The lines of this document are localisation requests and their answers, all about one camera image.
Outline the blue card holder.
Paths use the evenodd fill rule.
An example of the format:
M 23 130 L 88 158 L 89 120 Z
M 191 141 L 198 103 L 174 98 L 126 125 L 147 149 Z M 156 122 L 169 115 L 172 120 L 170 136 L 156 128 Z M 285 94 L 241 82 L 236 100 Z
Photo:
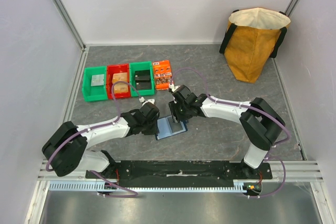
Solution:
M 172 116 L 160 118 L 157 122 L 158 133 L 155 135 L 157 141 L 188 131 L 186 122 L 180 121 L 176 123 Z

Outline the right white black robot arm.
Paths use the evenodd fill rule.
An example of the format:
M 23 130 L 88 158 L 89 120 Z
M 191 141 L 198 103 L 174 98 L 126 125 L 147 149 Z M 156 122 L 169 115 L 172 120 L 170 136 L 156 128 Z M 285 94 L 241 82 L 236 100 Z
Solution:
M 241 174 L 248 179 L 259 173 L 259 167 L 274 146 L 281 132 L 289 137 L 285 122 L 262 98 L 235 102 L 200 94 L 196 96 L 185 86 L 169 85 L 173 101 L 169 108 L 175 122 L 187 121 L 193 117 L 218 118 L 240 124 L 250 146 L 240 166 Z

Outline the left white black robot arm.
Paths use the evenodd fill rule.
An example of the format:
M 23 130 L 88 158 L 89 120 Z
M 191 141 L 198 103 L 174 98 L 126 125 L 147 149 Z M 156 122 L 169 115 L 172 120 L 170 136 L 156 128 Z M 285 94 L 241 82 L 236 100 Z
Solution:
M 91 151 L 100 143 L 132 135 L 158 133 L 160 112 L 154 99 L 145 100 L 139 109 L 121 113 L 113 119 L 89 125 L 63 123 L 42 147 L 47 158 L 46 171 L 63 177 L 72 172 L 93 170 L 104 178 L 115 174 L 116 166 L 107 151 Z

